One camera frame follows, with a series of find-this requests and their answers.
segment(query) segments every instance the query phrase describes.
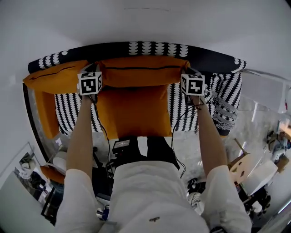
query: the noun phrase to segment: black and white patterned fabric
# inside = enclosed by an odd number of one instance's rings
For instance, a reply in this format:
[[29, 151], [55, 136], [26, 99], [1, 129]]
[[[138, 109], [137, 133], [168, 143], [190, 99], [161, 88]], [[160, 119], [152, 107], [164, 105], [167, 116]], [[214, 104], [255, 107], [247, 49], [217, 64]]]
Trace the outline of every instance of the black and white patterned fabric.
[[[87, 60], [89, 62], [101, 61], [129, 56], [173, 56], [188, 60], [197, 74], [205, 75], [206, 102], [213, 121], [220, 133], [226, 136], [236, 121], [236, 111], [241, 95], [240, 71], [246, 67], [246, 62], [194, 46], [164, 43], [164, 42], [116, 42], [74, 48], [58, 52], [28, 65], [30, 73], [47, 69], [51, 66], [70, 61]], [[60, 131], [68, 134], [74, 128], [80, 109], [80, 99], [77, 94], [56, 94], [56, 112], [60, 124]], [[181, 93], [179, 83], [168, 87], [168, 109], [170, 113], [171, 127], [174, 128], [178, 119], [176, 131], [197, 131], [198, 121], [192, 107], [185, 105], [184, 94]], [[97, 121], [93, 106], [92, 130], [102, 132]]]
[[[241, 96], [241, 74], [206, 74], [205, 101], [212, 119], [220, 135], [226, 136], [235, 124], [237, 108]], [[186, 106], [180, 84], [170, 84], [168, 87], [168, 110], [172, 130], [197, 131], [197, 112], [191, 106]]]
[[[81, 99], [77, 93], [55, 95], [56, 115], [61, 133], [68, 135], [73, 131], [81, 107]], [[91, 105], [91, 126], [93, 132], [102, 132], [97, 120], [94, 105]]]
[[246, 62], [241, 59], [195, 46], [136, 41], [90, 45], [54, 53], [30, 62], [28, 71], [33, 73], [70, 61], [87, 60], [94, 63], [106, 59], [140, 55], [173, 56], [189, 61], [191, 67], [198, 71], [217, 74], [236, 73], [246, 66]]

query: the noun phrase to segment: hand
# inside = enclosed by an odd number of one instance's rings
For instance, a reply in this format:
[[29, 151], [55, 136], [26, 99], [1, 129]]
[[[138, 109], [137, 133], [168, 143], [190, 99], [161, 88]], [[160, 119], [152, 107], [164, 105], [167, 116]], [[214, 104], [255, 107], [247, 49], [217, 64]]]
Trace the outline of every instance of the hand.
[[194, 105], [200, 105], [200, 104], [205, 104], [205, 99], [203, 96], [190, 96], [190, 99], [192, 100], [192, 103]]
[[82, 103], [84, 103], [84, 105], [91, 106], [92, 100], [89, 98], [89, 96], [83, 96], [82, 97]]

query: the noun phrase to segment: person's arm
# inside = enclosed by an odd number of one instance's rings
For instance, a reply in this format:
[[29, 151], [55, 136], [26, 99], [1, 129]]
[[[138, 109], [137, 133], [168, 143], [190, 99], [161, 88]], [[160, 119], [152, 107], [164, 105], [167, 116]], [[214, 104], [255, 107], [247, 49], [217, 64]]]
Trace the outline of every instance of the person's arm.
[[90, 98], [83, 96], [77, 123], [70, 138], [67, 158], [67, 170], [81, 170], [90, 178], [93, 166], [91, 104]]
[[[199, 97], [192, 98], [195, 105], [205, 103], [205, 100], [199, 100]], [[206, 176], [215, 167], [227, 165], [226, 151], [220, 135], [213, 123], [207, 105], [199, 106], [198, 125], [199, 141], [203, 168]]]
[[63, 201], [57, 213], [58, 233], [95, 233], [102, 227], [92, 187], [91, 100], [84, 96], [73, 130], [67, 158]]
[[[195, 105], [199, 99], [193, 98]], [[228, 233], [250, 233], [251, 220], [230, 177], [226, 151], [207, 105], [199, 106], [199, 140], [203, 168], [207, 176], [201, 195], [205, 207], [202, 217], [210, 230], [224, 228]]]

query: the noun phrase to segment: zipper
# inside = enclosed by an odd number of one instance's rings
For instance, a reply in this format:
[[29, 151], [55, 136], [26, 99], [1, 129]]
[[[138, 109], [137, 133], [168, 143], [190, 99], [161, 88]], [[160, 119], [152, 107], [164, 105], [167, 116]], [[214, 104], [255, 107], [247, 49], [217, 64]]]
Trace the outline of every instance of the zipper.
[[180, 66], [163, 66], [157, 68], [151, 67], [105, 67], [108, 70], [162, 70], [162, 69], [169, 69], [169, 68], [180, 68]]
[[58, 71], [56, 73], [51, 73], [51, 74], [47, 74], [47, 75], [41, 75], [41, 76], [38, 76], [37, 78], [30, 78], [30, 80], [35, 80], [35, 79], [38, 79], [40, 77], [49, 76], [49, 75], [56, 75], [57, 73], [59, 73], [59, 72], [61, 72], [63, 70], [66, 70], [66, 69], [70, 69], [70, 68], [74, 68], [74, 66], [63, 68], [63, 69], [61, 69], [60, 71]]

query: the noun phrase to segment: white wall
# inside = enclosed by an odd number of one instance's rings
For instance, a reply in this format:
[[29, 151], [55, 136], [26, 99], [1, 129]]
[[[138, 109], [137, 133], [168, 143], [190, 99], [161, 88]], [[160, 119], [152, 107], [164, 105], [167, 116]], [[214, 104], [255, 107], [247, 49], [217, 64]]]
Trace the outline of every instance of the white wall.
[[241, 94], [258, 102], [274, 112], [285, 113], [286, 95], [290, 81], [277, 77], [258, 76], [242, 73]]
[[[286, 155], [290, 158], [291, 151], [287, 151]], [[271, 195], [270, 207], [264, 215], [269, 219], [291, 199], [291, 163], [288, 163], [285, 170], [281, 174], [276, 174], [273, 178], [273, 183], [266, 188], [267, 192]]]
[[22, 79], [28, 75], [28, 63], [42, 53], [80, 46], [79, 43], [70, 43], [70, 39], [57, 32], [17, 18], [21, 3], [0, 2], [0, 188], [23, 156], [16, 155], [27, 142], [34, 148], [39, 162], [45, 162], [33, 135], [23, 98]]
[[11, 173], [0, 190], [0, 226], [6, 233], [52, 233], [42, 207]]
[[2, 0], [2, 75], [76, 46], [167, 41], [239, 57], [291, 78], [291, 9], [285, 0]]

